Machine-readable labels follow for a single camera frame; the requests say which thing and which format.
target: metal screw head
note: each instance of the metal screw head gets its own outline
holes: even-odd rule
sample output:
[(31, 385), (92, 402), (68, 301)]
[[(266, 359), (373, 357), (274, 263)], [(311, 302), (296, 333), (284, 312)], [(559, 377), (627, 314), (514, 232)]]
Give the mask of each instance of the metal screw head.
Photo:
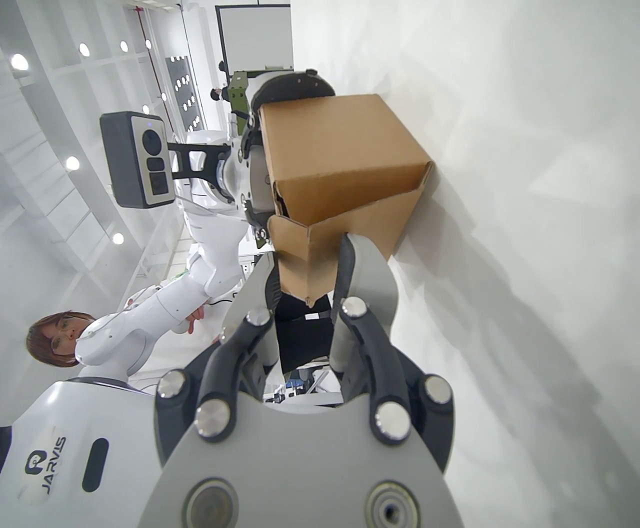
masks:
[(196, 409), (193, 424), (203, 438), (214, 438), (224, 431), (231, 419), (231, 409), (226, 401), (210, 399)]
[(418, 505), (402, 484), (383, 482), (376, 486), (365, 507), (367, 528), (417, 528)]
[(404, 440), (411, 431), (411, 417), (402, 405), (385, 401), (376, 410), (376, 427), (389, 440)]
[(248, 323), (254, 326), (264, 326), (271, 319), (271, 312), (265, 307), (251, 308), (246, 315)]
[(444, 378), (429, 376), (424, 382), (424, 388), (427, 391), (427, 396), (429, 396), (434, 403), (444, 405), (451, 400), (451, 386)]
[(237, 522), (237, 493), (228, 482), (210, 479), (193, 490), (184, 514), (188, 528), (230, 528)]
[(347, 297), (342, 301), (342, 311), (351, 319), (358, 319), (367, 313), (367, 305), (360, 297)]
[(187, 379), (180, 371), (167, 372), (158, 382), (157, 393), (160, 398), (173, 398), (178, 396)]

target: cardboard box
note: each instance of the cardboard box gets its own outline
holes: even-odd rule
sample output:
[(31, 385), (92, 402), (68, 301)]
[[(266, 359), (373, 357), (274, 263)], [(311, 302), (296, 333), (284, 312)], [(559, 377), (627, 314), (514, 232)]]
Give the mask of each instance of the cardboard box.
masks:
[(433, 161), (379, 95), (266, 104), (260, 122), (280, 283), (312, 306), (333, 290), (343, 233), (393, 254)]

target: person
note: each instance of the person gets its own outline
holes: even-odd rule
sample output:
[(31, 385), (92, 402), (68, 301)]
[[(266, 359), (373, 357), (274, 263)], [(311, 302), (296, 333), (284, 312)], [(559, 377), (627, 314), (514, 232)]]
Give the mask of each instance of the person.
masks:
[(222, 97), (222, 99), (229, 102), (228, 86), (225, 86), (224, 88), (213, 88), (213, 90), (211, 90), (210, 96), (214, 101), (219, 101), (220, 97)]
[[(136, 308), (178, 276), (180, 275), (139, 291), (127, 300), (123, 310)], [(194, 322), (203, 318), (204, 306), (201, 306), (183, 322), (172, 328), (172, 331), (174, 333), (193, 333)], [(94, 321), (95, 317), (90, 314), (72, 310), (43, 317), (29, 327), (26, 337), (27, 351), (34, 359), (47, 365), (75, 367), (78, 364), (76, 340)]]
[[(134, 309), (144, 299), (155, 294), (161, 285), (151, 286), (133, 296), (124, 309)], [(229, 301), (224, 299), (211, 303)], [(329, 318), (331, 304), (325, 295), (311, 308), (306, 303), (288, 294), (282, 294), (276, 307), (274, 320), (282, 372), (287, 373), (316, 358), (329, 355), (333, 339), (333, 324)], [(307, 319), (310, 314), (317, 314)], [(193, 333), (195, 321), (204, 318), (205, 306), (198, 308), (183, 323), (173, 328), (174, 333)], [(47, 365), (55, 367), (73, 367), (76, 360), (76, 340), (86, 328), (95, 321), (90, 314), (82, 312), (60, 312), (43, 317), (29, 328), (26, 348), (31, 356)]]

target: white ceiling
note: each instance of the white ceiling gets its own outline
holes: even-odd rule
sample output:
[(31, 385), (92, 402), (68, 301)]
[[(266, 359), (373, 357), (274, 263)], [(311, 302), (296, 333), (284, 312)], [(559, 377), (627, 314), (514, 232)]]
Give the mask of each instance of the white ceiling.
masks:
[[(122, 209), (108, 190), (100, 115), (146, 104), (167, 122), (151, 64), (162, 84), (161, 44), (145, 27), (154, 43), (147, 50), (147, 18), (138, 15), (119, 1), (0, 2), (0, 424), (70, 375), (30, 358), (28, 326), (61, 310), (116, 310), (126, 294), (164, 277), (182, 230), (176, 208)], [(29, 61), (27, 72), (12, 70), (15, 53)], [(68, 156), (79, 170), (65, 169)], [(110, 240), (116, 232), (120, 246)]]

